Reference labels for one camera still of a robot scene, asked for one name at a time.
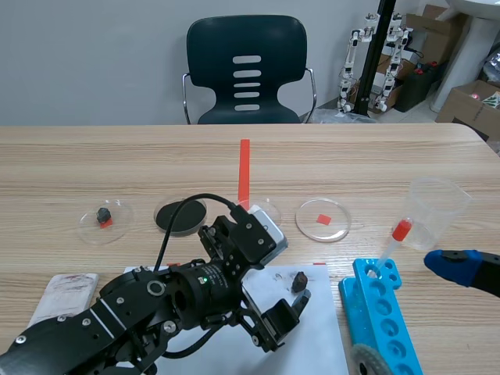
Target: gray wheel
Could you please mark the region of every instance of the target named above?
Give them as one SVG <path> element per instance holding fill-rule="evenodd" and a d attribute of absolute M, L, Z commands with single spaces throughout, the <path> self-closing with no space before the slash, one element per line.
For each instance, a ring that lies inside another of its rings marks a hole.
<path fill-rule="evenodd" d="M 351 357 L 359 375 L 394 375 L 382 355 L 368 345 L 354 345 Z"/>

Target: black chair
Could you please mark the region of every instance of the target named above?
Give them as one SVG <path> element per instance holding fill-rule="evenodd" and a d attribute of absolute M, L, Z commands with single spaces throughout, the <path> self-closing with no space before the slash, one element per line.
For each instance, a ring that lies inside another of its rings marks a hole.
<path fill-rule="evenodd" d="M 290 16 L 224 16 L 196 21 L 187 32 L 189 72 L 182 76 L 184 114 L 191 123 L 186 77 L 194 86 L 211 88 L 216 104 L 198 123 L 300 123 L 278 102 L 280 86 L 311 75 L 312 109 L 316 108 L 313 70 L 305 67 L 307 36 Z"/>

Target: measuring cup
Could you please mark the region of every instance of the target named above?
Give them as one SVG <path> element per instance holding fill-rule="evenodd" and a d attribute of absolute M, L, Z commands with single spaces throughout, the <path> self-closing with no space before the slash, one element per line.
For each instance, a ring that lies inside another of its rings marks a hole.
<path fill-rule="evenodd" d="M 412 181 L 401 219 L 410 218 L 412 229 L 403 243 L 417 250 L 431 250 L 472 198 L 449 180 L 421 177 Z"/>

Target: red square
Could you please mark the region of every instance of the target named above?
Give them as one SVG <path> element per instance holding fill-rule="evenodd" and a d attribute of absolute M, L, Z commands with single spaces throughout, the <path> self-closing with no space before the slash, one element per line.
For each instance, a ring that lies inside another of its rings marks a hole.
<path fill-rule="evenodd" d="M 318 216 L 318 219 L 316 220 L 317 223 L 323 224 L 323 225 L 329 225 L 331 221 L 331 217 L 320 214 Z"/>
<path fill-rule="evenodd" d="M 101 229 L 107 228 L 110 225 L 113 225 L 113 218 L 109 218 L 108 221 L 106 221 L 105 223 L 100 223 L 99 225 L 101 226 Z"/>

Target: dropper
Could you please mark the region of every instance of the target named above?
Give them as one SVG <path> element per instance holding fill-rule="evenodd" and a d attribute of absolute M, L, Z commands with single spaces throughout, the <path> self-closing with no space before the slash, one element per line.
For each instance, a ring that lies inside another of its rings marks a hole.
<path fill-rule="evenodd" d="M 389 256 L 396 250 L 402 241 L 406 238 L 406 235 L 412 229 L 413 221 L 410 218 L 402 219 L 398 226 L 394 229 L 391 235 L 391 240 L 389 245 L 382 253 L 382 256 L 378 259 L 377 264 L 375 265 L 375 270 L 381 270 L 384 266 L 385 262 L 389 259 Z"/>

